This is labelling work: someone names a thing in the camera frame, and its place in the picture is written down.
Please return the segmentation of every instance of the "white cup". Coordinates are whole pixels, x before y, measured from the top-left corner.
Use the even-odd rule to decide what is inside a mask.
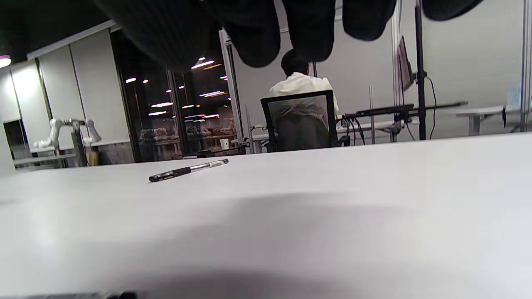
[[[222,150],[228,150],[229,149],[229,139],[228,138],[220,139],[220,144],[222,145]]]

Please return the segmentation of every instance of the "office chair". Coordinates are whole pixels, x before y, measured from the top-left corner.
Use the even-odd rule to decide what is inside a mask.
[[[349,146],[338,140],[332,90],[261,99],[271,152]]]

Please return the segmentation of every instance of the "white robotic arm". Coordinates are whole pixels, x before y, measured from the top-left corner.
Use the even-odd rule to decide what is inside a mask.
[[[34,142],[34,147],[49,147],[49,146],[57,146],[59,143],[59,130],[61,127],[65,126],[64,121],[58,120],[58,119],[51,119],[50,120],[50,128],[52,129],[50,131],[50,136],[46,138],[45,140]]]
[[[85,120],[85,126],[87,127],[87,129],[89,129],[89,135],[91,136],[83,138],[83,143],[85,143],[86,146],[89,146],[91,143],[95,143],[102,140],[102,138],[96,131],[96,128],[94,127],[94,121],[90,119]]]
[[[91,143],[98,142],[102,140],[98,132],[96,131],[96,128],[94,128],[94,121],[92,120],[60,120],[60,119],[51,119],[50,120],[50,136],[46,138],[45,140],[37,141],[34,143],[34,147],[49,147],[49,146],[57,146],[59,144],[59,132],[62,127],[65,126],[72,126],[73,123],[75,123],[77,126],[86,126],[89,130],[89,134],[91,137],[85,137],[83,138],[83,143],[85,146],[89,146]]]

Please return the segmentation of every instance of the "pen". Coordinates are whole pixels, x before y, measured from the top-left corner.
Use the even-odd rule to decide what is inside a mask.
[[[148,179],[149,179],[150,182],[164,181],[164,180],[167,180],[167,179],[179,177],[179,176],[186,175],[188,173],[199,171],[199,170],[202,170],[202,169],[208,169],[208,168],[213,168],[213,167],[220,166],[220,165],[225,165],[227,163],[229,163],[229,160],[227,160],[227,159],[214,161],[214,162],[210,162],[210,163],[203,163],[203,164],[200,164],[200,165],[195,165],[195,166],[191,166],[191,167],[184,167],[184,168],[180,168],[180,169],[175,169],[175,170],[170,170],[170,171],[167,171],[167,172],[159,173],[158,175],[151,176]]]

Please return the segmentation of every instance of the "monitor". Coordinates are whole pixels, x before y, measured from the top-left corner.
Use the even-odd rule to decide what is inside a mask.
[[[401,37],[399,42],[398,49],[398,58],[399,58],[399,76],[400,83],[403,88],[403,91],[406,91],[414,84],[414,75],[412,73],[412,66],[408,61],[408,55],[406,54],[406,44],[404,42],[404,36]]]

